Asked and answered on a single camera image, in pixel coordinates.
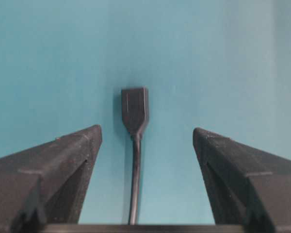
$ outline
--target black usb plug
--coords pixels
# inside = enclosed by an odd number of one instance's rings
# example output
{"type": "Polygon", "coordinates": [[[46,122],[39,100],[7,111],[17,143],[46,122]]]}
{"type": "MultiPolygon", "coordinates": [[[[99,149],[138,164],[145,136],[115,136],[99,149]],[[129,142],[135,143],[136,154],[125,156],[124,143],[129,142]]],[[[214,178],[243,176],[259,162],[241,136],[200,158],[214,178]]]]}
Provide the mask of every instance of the black usb plug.
{"type": "Polygon", "coordinates": [[[138,215],[141,139],[149,122],[148,90],[145,87],[122,90],[122,120],[133,141],[129,225],[135,225],[138,215]]]}

